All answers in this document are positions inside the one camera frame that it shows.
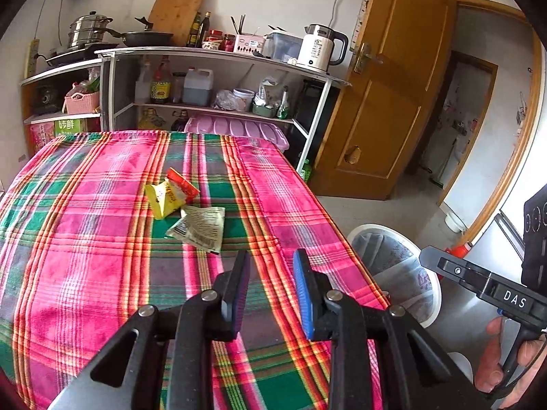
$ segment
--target white kettle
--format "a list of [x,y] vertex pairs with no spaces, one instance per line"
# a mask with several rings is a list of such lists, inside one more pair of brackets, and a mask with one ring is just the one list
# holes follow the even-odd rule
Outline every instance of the white kettle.
[[[316,72],[326,72],[329,66],[336,66],[344,61],[349,46],[349,39],[346,35],[322,24],[310,24],[305,29],[307,35],[302,42],[296,66]],[[331,60],[334,40],[340,40],[343,43],[340,57],[337,60]]]

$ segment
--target metal shelving unit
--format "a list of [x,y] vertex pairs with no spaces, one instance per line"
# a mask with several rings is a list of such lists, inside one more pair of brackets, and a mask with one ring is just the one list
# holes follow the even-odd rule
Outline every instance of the metal shelving unit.
[[94,58],[93,60],[78,61],[76,63],[66,64],[56,68],[48,69],[47,71],[38,73],[28,79],[19,82],[19,86],[25,86],[26,84],[34,83],[49,77],[54,77],[65,72],[77,71],[79,69],[93,68],[94,66],[100,66],[102,58]]
[[277,118],[270,119],[269,117],[263,117],[252,112],[242,112],[242,111],[226,111],[223,109],[215,108],[202,108],[201,106],[189,106],[182,105],[178,103],[165,103],[162,105],[156,105],[154,103],[134,103],[135,106],[146,106],[147,108],[171,108],[171,109],[186,109],[187,111],[196,111],[196,112],[206,112],[209,114],[216,115],[229,115],[232,117],[239,117],[240,119],[250,119],[263,122],[271,123],[283,123],[283,124],[294,124],[292,119],[281,120]]
[[85,114],[67,114],[64,112],[54,112],[53,114],[33,115],[24,120],[24,124],[36,124],[44,122],[53,122],[55,120],[76,120],[76,119],[91,119],[94,117],[100,117],[101,114],[96,112],[90,112]]
[[[342,79],[338,79],[333,76],[330,76],[326,73],[313,72],[305,68],[299,68],[297,66],[293,66],[290,64],[282,63],[282,62],[277,62],[267,58],[246,56],[246,55],[237,54],[233,52],[209,51],[209,50],[186,48],[186,47],[128,47],[128,48],[117,48],[117,49],[97,51],[97,54],[99,55],[99,57],[103,59],[103,69],[105,70],[105,73],[101,79],[101,82],[104,82],[105,80],[107,80],[106,88],[108,91],[108,95],[106,98],[103,98],[102,109],[103,111],[106,111],[105,119],[108,120],[107,124],[109,125],[110,130],[112,131],[116,129],[115,122],[117,119],[125,120],[126,123],[129,124],[128,117],[125,116],[122,118],[120,117],[120,115],[124,112],[134,112],[135,110],[132,109],[133,106],[138,106],[134,103],[134,98],[131,99],[131,97],[133,96],[128,94],[128,86],[129,86],[128,82],[130,82],[131,80],[131,77],[130,77],[131,71],[129,70],[129,66],[127,66],[125,63],[130,61],[130,59],[133,57],[134,57],[133,62],[135,61],[135,58],[137,58],[138,56],[143,56],[143,55],[168,55],[168,56],[183,56],[183,57],[195,57],[195,58],[209,58],[209,59],[224,60],[226,62],[237,61],[237,62],[243,62],[243,63],[249,63],[249,64],[264,65],[270,68],[280,69],[283,71],[287,71],[289,73],[294,73],[309,79],[323,81],[325,85],[323,87],[323,92],[321,94],[321,97],[319,98],[319,104],[315,111],[315,115],[313,117],[309,131],[307,131],[300,123],[298,123],[296,120],[293,120],[293,119],[289,119],[289,120],[268,119],[266,117],[258,116],[251,112],[221,111],[221,110],[216,110],[213,108],[200,108],[196,106],[186,106],[186,105],[179,105],[179,104],[165,104],[165,105],[141,104],[140,105],[140,106],[151,106],[154,108],[187,109],[189,111],[209,112],[211,114],[232,115],[232,116],[241,117],[241,118],[259,120],[263,122],[293,124],[306,139],[304,149],[302,150],[302,154],[300,156],[300,160],[298,162],[298,165],[296,166],[296,171],[298,173],[301,172],[304,166],[304,162],[307,159],[307,155],[308,155],[308,152],[310,151],[311,143],[313,141],[313,137],[317,130],[319,119],[321,118],[321,115],[323,113],[323,109],[326,103],[326,98],[329,94],[330,88],[332,87],[333,84],[339,87],[351,86],[350,83]],[[117,82],[120,83],[119,90],[114,89]]]

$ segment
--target frying pan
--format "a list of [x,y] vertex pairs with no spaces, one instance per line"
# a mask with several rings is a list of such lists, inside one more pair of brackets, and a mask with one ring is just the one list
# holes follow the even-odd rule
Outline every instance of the frying pan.
[[108,32],[114,38],[121,38],[127,47],[138,46],[169,46],[173,34],[167,32],[154,32],[152,27],[154,23],[150,23],[146,18],[135,18],[138,22],[144,24],[146,29],[141,32],[125,32],[120,34],[118,31],[110,28],[96,28],[95,32]]

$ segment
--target finger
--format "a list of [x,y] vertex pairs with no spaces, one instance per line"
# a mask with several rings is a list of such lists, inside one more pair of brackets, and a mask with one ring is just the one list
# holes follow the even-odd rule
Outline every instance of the finger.
[[496,319],[491,320],[489,324],[486,326],[486,334],[489,334],[491,336],[500,334],[502,332],[502,321],[503,321],[502,316],[498,316],[496,317]]
[[499,367],[501,355],[499,337],[493,337],[486,345],[475,375],[475,387],[481,392],[491,392],[503,379],[503,372]]
[[[527,366],[529,363],[531,363],[534,357],[538,354],[538,351],[543,347],[543,344],[544,344],[544,341],[524,342],[521,349],[519,350],[519,355],[518,355],[519,364],[523,366]],[[543,350],[543,353],[540,355],[538,360],[534,363],[532,367],[530,367],[530,369],[526,372],[526,374],[522,377],[522,379],[519,382],[517,382],[517,384],[515,385],[515,388],[507,396],[507,398],[505,398],[500,408],[510,407],[512,405],[515,405],[518,401],[520,401],[520,398],[522,398],[522,396],[524,395],[524,393],[526,392],[526,390],[528,389],[528,387],[534,380],[535,375],[538,373],[543,362],[545,361],[546,356],[547,356],[547,350]]]

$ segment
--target screw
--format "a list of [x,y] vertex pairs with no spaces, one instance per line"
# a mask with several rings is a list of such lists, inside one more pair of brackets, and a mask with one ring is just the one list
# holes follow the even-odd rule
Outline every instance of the screw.
[[340,290],[330,290],[326,292],[326,298],[329,301],[338,302],[341,301],[344,297],[344,293],[342,293]]
[[143,305],[138,309],[138,315],[141,317],[152,316],[156,312],[154,305]]
[[389,307],[389,314],[393,317],[403,317],[406,311],[401,305],[392,305]]
[[205,302],[214,301],[218,297],[218,293],[214,290],[205,290],[201,294],[201,300]]

